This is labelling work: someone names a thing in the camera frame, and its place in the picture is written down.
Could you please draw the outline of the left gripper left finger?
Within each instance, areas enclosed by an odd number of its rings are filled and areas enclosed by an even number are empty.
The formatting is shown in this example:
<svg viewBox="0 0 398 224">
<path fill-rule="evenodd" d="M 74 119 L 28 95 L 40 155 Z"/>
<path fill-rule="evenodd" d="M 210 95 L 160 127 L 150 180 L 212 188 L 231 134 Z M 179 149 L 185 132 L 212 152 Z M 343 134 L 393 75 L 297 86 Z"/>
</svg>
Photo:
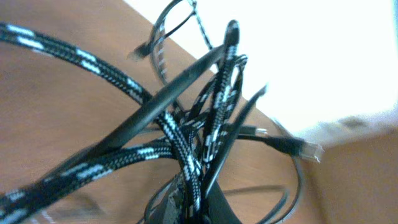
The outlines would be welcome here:
<svg viewBox="0 0 398 224">
<path fill-rule="evenodd" d="M 187 193 L 182 174 L 175 175 L 149 200 L 146 224 L 183 224 L 187 217 Z"/>
</svg>

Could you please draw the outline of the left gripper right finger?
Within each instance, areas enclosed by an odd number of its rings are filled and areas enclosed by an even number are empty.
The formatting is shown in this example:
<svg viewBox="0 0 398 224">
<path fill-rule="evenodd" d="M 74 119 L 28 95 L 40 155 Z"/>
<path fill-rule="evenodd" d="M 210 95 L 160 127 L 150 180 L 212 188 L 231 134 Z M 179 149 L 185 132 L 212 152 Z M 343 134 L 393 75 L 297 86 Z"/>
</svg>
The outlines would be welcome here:
<svg viewBox="0 0 398 224">
<path fill-rule="evenodd" d="M 215 182 L 206 198 L 211 224 L 242 224 L 234 214 L 220 186 Z"/>
</svg>

